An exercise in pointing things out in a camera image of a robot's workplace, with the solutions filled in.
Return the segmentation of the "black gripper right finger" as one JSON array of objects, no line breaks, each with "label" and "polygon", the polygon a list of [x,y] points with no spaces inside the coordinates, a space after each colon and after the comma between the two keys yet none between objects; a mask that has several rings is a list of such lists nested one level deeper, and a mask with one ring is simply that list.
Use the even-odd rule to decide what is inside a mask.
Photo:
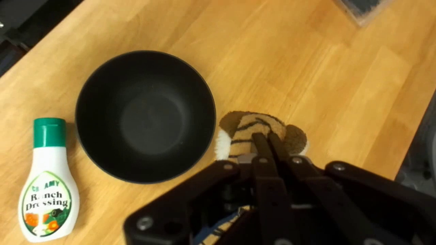
[{"label": "black gripper right finger", "polygon": [[267,141],[286,180],[315,202],[345,245],[436,245],[436,199],[342,161],[318,169],[290,156],[282,141]]}]

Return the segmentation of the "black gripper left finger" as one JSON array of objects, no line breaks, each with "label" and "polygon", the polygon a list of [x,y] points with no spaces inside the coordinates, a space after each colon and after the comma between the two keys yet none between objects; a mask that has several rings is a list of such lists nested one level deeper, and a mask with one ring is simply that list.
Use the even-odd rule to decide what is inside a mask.
[{"label": "black gripper left finger", "polygon": [[282,142],[252,137],[258,154],[218,161],[131,214],[127,245],[274,245],[290,241],[290,199],[280,175]]}]

